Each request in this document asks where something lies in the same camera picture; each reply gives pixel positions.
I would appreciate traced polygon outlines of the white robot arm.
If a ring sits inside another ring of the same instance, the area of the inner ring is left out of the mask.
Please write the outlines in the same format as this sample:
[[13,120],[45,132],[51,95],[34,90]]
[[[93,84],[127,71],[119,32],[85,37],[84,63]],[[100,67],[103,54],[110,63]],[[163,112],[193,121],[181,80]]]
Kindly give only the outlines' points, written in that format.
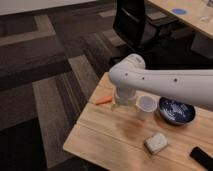
[[150,70],[132,53],[110,68],[109,80],[122,105],[134,103],[139,90],[213,111],[213,69]]

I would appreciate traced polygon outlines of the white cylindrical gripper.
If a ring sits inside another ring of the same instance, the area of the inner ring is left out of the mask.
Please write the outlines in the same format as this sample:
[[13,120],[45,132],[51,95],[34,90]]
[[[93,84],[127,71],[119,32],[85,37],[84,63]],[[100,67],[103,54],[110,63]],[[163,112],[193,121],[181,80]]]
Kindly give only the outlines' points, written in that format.
[[[133,105],[136,102],[137,95],[136,91],[133,89],[119,88],[115,89],[114,98],[116,103],[112,103],[111,111],[116,110],[120,105]],[[135,104],[136,112],[141,112],[140,105]]]

